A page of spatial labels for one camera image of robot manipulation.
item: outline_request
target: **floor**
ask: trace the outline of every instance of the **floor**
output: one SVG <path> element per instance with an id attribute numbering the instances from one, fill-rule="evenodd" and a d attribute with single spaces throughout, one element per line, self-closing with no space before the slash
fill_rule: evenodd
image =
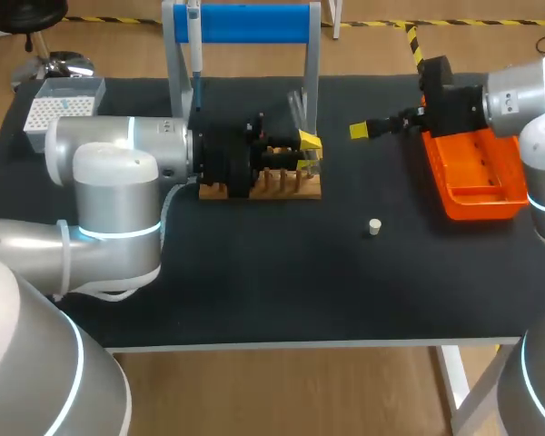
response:
<path id="1" fill-rule="evenodd" d="M 70 15 L 159 18 L 159 0 L 70 0 Z M 344 0 L 343 20 L 545 19 L 545 0 Z M 413 74 L 404 32 L 326 29 L 323 74 Z M 545 27 L 428 27 L 425 57 L 447 55 L 456 72 L 483 72 L 538 57 Z M 165 77 L 163 42 L 149 25 L 61 23 L 45 32 L 52 50 L 91 57 L 98 74 Z M 301 47 L 206 46 L 206 75 L 297 75 Z M 0 38 L 0 124 L 11 100 L 8 75 L 24 61 L 24 39 Z M 469 382 L 492 347 L 463 347 Z M 438 366 L 427 348 L 186 352 L 119 357 L 132 386 L 131 436 L 450 434 Z M 492 420 L 479 436 L 498 434 Z"/>

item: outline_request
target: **blue bar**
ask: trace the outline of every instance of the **blue bar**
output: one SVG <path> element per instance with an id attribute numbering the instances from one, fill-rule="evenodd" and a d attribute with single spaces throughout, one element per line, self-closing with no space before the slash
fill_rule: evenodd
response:
<path id="1" fill-rule="evenodd" d="M 173 7 L 175 40 L 188 42 L 185 5 Z M 207 44 L 307 44 L 309 5 L 202 5 Z"/>

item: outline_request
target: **black table surface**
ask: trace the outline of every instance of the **black table surface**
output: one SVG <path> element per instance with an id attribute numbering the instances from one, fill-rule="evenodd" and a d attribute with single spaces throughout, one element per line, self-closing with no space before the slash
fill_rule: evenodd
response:
<path id="1" fill-rule="evenodd" d="M 459 76 L 459 83 L 479 81 Z M 295 78 L 207 79 L 204 131 L 264 111 L 287 125 Z M 165 80 L 109 79 L 100 114 L 168 116 Z M 22 128 L 39 84 L 23 85 L 0 132 L 0 218 L 76 224 L 71 189 L 50 182 Z M 349 140 L 349 124 L 416 105 L 416 77 L 320 82 L 322 199 L 174 198 L 159 277 L 124 302 L 59 306 L 110 348 L 234 342 L 515 337 L 545 309 L 545 246 L 529 210 L 512 221 L 446 219 L 418 134 Z M 380 234 L 368 237 L 371 218 Z"/>

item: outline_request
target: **orange plastic tray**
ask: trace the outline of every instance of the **orange plastic tray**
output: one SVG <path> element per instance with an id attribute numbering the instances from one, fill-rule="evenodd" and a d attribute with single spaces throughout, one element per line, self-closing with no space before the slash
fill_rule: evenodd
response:
<path id="1" fill-rule="evenodd" d="M 491 129 L 432 138 L 422 134 L 446 214 L 457 221 L 507 220 L 527 204 L 516 137 Z"/>

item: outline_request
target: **small white cap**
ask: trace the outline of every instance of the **small white cap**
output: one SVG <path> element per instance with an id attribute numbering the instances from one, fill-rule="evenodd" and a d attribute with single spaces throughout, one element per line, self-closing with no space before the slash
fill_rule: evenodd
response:
<path id="1" fill-rule="evenodd" d="M 376 235 L 380 231 L 382 227 L 382 222 L 378 220 L 377 218 L 373 218 L 370 220 L 370 234 Z"/>

